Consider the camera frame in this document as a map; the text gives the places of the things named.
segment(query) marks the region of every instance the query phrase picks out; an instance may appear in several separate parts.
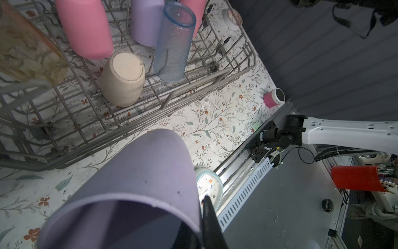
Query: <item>blue translucent cup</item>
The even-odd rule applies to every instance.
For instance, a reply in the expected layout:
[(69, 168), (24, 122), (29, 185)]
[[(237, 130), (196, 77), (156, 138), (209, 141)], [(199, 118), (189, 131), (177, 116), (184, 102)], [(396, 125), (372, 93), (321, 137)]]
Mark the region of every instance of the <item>blue translucent cup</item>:
[(153, 65), (162, 80), (177, 82), (184, 77), (195, 25), (195, 14), (188, 7), (178, 2), (164, 5)]

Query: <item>green leaf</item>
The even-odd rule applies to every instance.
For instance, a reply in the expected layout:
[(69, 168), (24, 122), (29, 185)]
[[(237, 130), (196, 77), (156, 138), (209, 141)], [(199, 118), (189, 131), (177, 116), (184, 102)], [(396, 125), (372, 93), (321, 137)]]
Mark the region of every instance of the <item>green leaf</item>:
[(59, 184), (57, 184), (57, 185), (55, 186), (55, 189), (56, 189), (57, 191), (61, 191), (62, 189), (64, 189), (64, 187), (66, 187), (66, 186), (69, 184), (70, 180), (72, 179), (72, 176), (73, 176), (73, 175), (71, 175), (68, 179), (65, 179), (65, 180), (63, 180), (62, 182), (60, 182)]
[(136, 107), (134, 110), (135, 110), (138, 114), (142, 114), (142, 111), (141, 111), (140, 108)]
[(11, 230), (13, 230), (14, 228), (16, 228), (16, 227), (12, 227), (12, 228), (6, 229), (6, 230), (4, 230), (2, 233), (0, 233), (0, 243), (1, 243), (1, 241), (4, 239), (4, 237), (5, 237), (9, 232), (11, 232)]
[(95, 67), (96, 65), (94, 64), (94, 62), (90, 61), (90, 60), (86, 60), (86, 63), (89, 64), (90, 66)]
[(16, 178), (15, 180), (21, 181), (21, 180), (35, 180), (35, 179), (43, 179), (43, 177), (37, 176), (35, 174), (26, 174), (26, 175)]

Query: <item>cream ceramic mug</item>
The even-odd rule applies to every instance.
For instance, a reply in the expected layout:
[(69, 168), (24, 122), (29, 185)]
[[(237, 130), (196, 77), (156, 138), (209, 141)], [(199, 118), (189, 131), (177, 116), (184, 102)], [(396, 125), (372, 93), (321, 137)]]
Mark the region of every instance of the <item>cream ceramic mug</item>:
[(144, 63), (133, 53), (114, 53), (98, 81), (101, 93), (115, 106), (130, 106), (141, 95), (145, 82)]

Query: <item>dish rack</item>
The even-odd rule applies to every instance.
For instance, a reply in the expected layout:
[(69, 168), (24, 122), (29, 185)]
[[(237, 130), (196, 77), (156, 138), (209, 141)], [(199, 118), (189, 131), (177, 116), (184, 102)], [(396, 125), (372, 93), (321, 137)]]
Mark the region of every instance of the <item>dish rack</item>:
[[(256, 65), (254, 48), (243, 28), (232, 31), (222, 15), (220, 19), (214, 14), (232, 9), (229, 2), (209, 0), (192, 42), (184, 79), (164, 82), (153, 73), (154, 49), (141, 46), (129, 35), (128, 2), (105, 0), (103, 4), (114, 51), (131, 51), (145, 64), (146, 81), (140, 98), (129, 107), (114, 106), (103, 98), (96, 81), (106, 59), (87, 60), (72, 51), (50, 0), (14, 4), (56, 43), (70, 70), (63, 82), (45, 94), (0, 116), (0, 166), (29, 171), (68, 167), (223, 89)], [(12, 82), (0, 80), (1, 86)], [(0, 103), (5, 107), (28, 93), (29, 89), (2, 93)]]

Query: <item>gray metal panel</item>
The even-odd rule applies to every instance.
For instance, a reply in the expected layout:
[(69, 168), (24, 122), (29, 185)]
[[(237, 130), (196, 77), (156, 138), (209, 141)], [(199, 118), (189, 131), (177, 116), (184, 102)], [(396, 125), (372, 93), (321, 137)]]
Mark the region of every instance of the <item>gray metal panel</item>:
[[(367, 39), (337, 24), (334, 3), (295, 8), (288, 0), (231, 0), (277, 87), (304, 115), (398, 120), (398, 21), (378, 22)], [(336, 10), (362, 33), (371, 9)]]
[[(301, 150), (300, 154), (303, 160), (311, 161), (309, 152)], [(297, 149), (284, 162), (261, 180), (225, 230), (229, 248), (325, 246), (328, 230), (335, 228), (333, 220), (339, 217), (340, 193), (321, 162), (304, 164)], [(322, 209), (325, 198), (335, 204), (332, 213)]]

